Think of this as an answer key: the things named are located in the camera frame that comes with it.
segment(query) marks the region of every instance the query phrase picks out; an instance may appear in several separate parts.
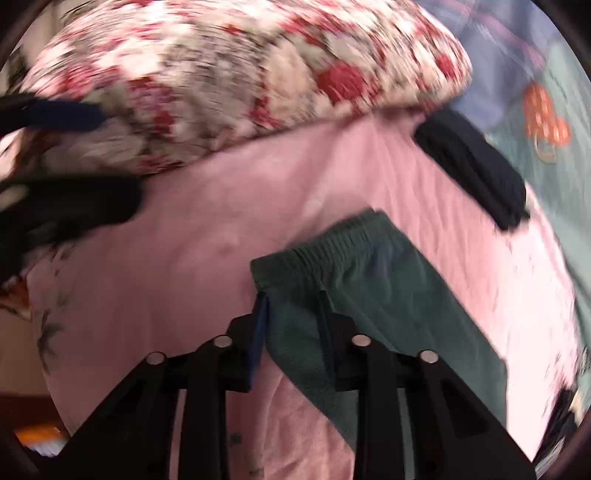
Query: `black folded garment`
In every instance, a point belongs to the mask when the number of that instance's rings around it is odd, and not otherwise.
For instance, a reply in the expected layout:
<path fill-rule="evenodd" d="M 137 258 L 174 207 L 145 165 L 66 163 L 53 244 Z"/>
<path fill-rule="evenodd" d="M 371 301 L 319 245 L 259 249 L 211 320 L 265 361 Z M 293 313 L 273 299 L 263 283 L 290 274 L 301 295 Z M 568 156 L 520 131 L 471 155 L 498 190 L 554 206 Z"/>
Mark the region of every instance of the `black folded garment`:
<path fill-rule="evenodd" d="M 499 229 L 515 228 L 530 217 L 521 176 L 458 113 L 446 107 L 431 114 L 416 129 L 414 140 L 489 213 Z"/>

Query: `floral fabric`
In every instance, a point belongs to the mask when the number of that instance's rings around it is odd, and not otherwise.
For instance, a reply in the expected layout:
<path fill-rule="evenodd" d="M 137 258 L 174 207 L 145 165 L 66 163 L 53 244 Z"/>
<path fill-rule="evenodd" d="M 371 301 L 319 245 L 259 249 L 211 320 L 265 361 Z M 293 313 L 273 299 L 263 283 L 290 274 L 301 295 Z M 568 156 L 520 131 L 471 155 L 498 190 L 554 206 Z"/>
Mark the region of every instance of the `floral fabric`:
<path fill-rule="evenodd" d="M 471 72 L 409 0 L 109 0 L 46 47 L 24 86 L 97 102 L 110 120 L 28 135 L 18 161 L 156 173 L 319 119 L 441 103 Z"/>

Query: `bed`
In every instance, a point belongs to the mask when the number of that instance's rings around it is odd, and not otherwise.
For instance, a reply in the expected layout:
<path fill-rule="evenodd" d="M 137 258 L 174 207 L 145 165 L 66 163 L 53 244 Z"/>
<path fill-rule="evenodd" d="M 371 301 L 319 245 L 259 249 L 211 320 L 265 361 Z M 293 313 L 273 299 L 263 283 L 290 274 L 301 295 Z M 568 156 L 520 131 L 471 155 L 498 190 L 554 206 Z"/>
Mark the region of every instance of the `bed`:
<path fill-rule="evenodd" d="M 498 231 L 413 143 L 420 112 L 300 127 L 149 178 L 134 220 L 43 252 L 27 274 L 47 384 L 71 431 L 147 353 L 192 351 L 248 312 L 250 260 L 367 206 L 408 236 L 506 362 L 507 429 L 530 459 L 561 388 L 580 389 L 584 414 L 589 80 L 529 2 L 419 3 L 472 59 L 453 107 L 524 176 L 531 220 Z M 541 100 L 567 134 L 536 128 Z M 7 147 L 4 162 L 18 143 Z M 268 355 L 259 378 L 228 398 L 234 478 L 349 478 L 353 451 L 330 419 Z"/>

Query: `metal screw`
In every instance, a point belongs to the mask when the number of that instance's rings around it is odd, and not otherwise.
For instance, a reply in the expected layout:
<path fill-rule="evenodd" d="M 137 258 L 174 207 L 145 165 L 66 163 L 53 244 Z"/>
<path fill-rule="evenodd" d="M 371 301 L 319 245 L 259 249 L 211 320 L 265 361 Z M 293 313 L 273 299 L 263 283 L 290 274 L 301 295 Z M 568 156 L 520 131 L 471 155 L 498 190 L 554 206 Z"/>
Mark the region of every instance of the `metal screw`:
<path fill-rule="evenodd" d="M 146 362 L 150 365 L 159 365 L 164 362 L 166 356 L 162 352 L 152 352 L 146 357 Z"/>
<path fill-rule="evenodd" d="M 351 341 L 355 346 L 368 346 L 371 343 L 371 338 L 367 335 L 355 335 Z"/>
<path fill-rule="evenodd" d="M 220 335 L 213 339 L 213 344 L 218 348 L 227 348 L 232 344 L 232 338 L 228 335 Z"/>
<path fill-rule="evenodd" d="M 29 189 L 24 185 L 13 185 L 0 193 L 0 212 L 16 205 L 29 195 Z"/>
<path fill-rule="evenodd" d="M 423 362 L 428 364 L 434 364 L 439 360 L 439 355 L 437 355 L 433 350 L 423 350 L 419 355 Z"/>

